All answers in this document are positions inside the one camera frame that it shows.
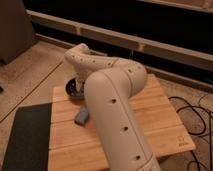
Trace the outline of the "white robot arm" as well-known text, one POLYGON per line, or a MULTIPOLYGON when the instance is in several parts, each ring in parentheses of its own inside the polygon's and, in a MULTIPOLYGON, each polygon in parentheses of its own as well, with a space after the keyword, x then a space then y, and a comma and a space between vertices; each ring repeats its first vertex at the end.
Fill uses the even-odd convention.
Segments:
POLYGON ((147 82, 144 66, 119 57, 96 56, 79 44, 65 59, 83 85, 86 108, 93 120, 111 171, 161 171, 129 98, 147 82))

